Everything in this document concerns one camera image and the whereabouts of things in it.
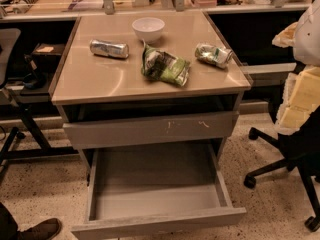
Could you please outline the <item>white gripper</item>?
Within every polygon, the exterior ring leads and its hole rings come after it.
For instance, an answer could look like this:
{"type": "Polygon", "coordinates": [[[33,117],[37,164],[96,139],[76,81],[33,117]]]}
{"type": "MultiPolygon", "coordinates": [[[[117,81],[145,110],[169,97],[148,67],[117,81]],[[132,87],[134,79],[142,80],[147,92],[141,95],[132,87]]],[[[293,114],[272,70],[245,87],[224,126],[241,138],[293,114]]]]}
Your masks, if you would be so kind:
{"type": "MultiPolygon", "coordinates": [[[[278,33],[272,44],[293,47],[298,23],[294,22],[278,33]]],[[[320,106],[320,67],[307,65],[298,74],[290,73],[285,81],[283,102],[279,106],[275,130],[282,135],[292,135],[300,130],[310,115],[320,106]]]]}

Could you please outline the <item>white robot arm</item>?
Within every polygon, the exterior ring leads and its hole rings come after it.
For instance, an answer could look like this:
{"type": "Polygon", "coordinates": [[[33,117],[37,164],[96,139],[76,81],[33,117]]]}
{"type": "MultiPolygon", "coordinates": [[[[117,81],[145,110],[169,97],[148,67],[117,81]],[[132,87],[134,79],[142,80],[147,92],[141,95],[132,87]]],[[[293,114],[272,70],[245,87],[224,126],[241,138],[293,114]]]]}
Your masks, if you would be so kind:
{"type": "Polygon", "coordinates": [[[272,44],[293,48],[294,59],[305,65],[285,81],[275,129],[283,135],[297,132],[320,106],[320,0],[315,0],[300,19],[277,34],[272,44]]]}

